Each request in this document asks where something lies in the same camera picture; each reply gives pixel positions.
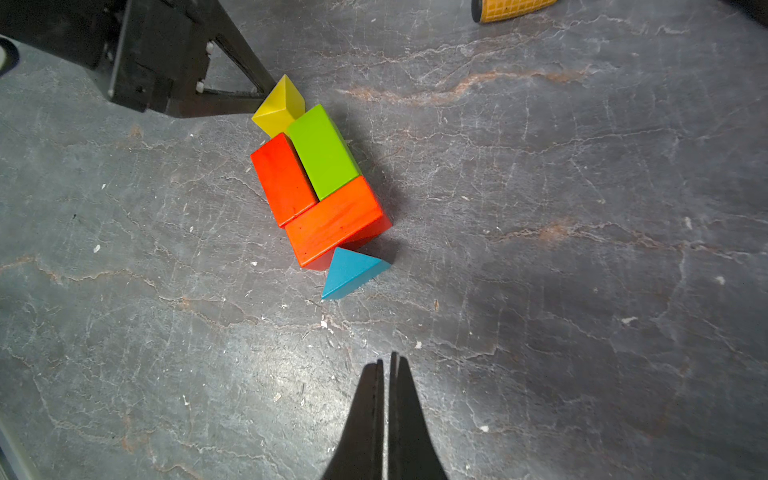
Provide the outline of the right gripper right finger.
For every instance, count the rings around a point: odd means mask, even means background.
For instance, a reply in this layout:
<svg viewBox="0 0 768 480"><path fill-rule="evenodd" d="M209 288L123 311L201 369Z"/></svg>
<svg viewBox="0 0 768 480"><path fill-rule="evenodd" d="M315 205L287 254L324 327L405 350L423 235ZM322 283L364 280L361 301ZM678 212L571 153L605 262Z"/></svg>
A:
<svg viewBox="0 0 768 480"><path fill-rule="evenodd" d="M391 355L389 387L388 478L447 480L408 360L397 352Z"/></svg>

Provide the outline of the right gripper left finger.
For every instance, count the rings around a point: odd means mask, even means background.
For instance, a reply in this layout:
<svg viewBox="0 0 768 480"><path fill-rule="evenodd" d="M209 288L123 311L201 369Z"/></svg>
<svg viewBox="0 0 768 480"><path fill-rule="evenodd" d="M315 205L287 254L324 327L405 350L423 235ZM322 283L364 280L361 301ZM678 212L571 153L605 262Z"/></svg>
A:
<svg viewBox="0 0 768 480"><path fill-rule="evenodd" d="M381 479L384 440L383 361L366 364L336 451L322 479Z"/></svg>

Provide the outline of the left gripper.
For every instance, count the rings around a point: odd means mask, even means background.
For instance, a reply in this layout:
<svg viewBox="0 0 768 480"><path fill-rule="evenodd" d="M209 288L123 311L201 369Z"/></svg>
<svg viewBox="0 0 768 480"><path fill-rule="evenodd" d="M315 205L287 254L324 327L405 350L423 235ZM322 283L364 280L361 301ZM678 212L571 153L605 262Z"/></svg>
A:
<svg viewBox="0 0 768 480"><path fill-rule="evenodd" d="M90 71L139 112L251 114L276 86L219 1L4 1L1 33Z"/></svg>

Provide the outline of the yellow small block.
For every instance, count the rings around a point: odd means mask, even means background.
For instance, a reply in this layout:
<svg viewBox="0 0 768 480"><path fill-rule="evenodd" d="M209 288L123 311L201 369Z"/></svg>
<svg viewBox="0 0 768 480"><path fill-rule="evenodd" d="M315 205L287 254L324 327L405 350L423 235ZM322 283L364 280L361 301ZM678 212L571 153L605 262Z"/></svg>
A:
<svg viewBox="0 0 768 480"><path fill-rule="evenodd" d="M283 133L306 111L305 99L284 75L252 116L252 121L271 138Z"/></svg>

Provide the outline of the green rectangular block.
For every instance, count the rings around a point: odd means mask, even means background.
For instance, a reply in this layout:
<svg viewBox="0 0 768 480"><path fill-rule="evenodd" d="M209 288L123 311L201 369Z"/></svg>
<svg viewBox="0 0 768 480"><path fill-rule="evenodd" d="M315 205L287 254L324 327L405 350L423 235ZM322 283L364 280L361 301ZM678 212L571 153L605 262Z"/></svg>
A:
<svg viewBox="0 0 768 480"><path fill-rule="evenodd" d="M338 127L322 105L316 105L287 129L319 200L355 178L361 170Z"/></svg>

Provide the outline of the red block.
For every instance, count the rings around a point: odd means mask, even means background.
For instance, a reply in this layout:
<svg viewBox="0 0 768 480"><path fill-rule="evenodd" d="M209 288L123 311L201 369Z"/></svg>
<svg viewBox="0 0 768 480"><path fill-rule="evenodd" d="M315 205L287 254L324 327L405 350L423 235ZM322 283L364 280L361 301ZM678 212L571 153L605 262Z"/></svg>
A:
<svg viewBox="0 0 768 480"><path fill-rule="evenodd" d="M284 228L319 200L285 133L251 154L251 160L277 225Z"/></svg>
<svg viewBox="0 0 768 480"><path fill-rule="evenodd" d="M301 268L326 270L336 247L356 250L392 227L370 184L359 176L289 222Z"/></svg>

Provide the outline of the teal small block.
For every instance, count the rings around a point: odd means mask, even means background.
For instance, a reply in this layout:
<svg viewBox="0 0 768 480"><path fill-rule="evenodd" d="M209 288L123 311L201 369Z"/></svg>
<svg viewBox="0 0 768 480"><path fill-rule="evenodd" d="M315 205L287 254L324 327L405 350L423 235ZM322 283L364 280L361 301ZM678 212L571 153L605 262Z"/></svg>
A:
<svg viewBox="0 0 768 480"><path fill-rule="evenodd" d="M342 299L390 267L391 264L385 260L337 247L328 270L322 299Z"/></svg>

